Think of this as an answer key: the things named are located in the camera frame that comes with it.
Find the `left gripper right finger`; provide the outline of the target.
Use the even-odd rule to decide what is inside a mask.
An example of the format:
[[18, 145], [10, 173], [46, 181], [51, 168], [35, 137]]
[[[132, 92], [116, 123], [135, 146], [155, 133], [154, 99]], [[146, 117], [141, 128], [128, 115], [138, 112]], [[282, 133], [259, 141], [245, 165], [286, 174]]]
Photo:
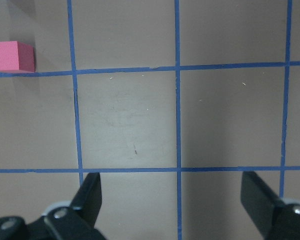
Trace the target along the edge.
[[244, 171], [240, 201], [264, 240], [300, 240], [300, 200], [279, 197], [254, 171]]

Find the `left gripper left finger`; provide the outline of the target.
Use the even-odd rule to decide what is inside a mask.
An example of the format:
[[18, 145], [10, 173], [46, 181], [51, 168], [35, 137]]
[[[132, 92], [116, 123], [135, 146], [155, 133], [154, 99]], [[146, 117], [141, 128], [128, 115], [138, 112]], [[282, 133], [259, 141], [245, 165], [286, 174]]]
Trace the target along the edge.
[[89, 173], [68, 206], [58, 206], [27, 224], [20, 216], [0, 218], [0, 240], [104, 240], [95, 228], [102, 206], [100, 173]]

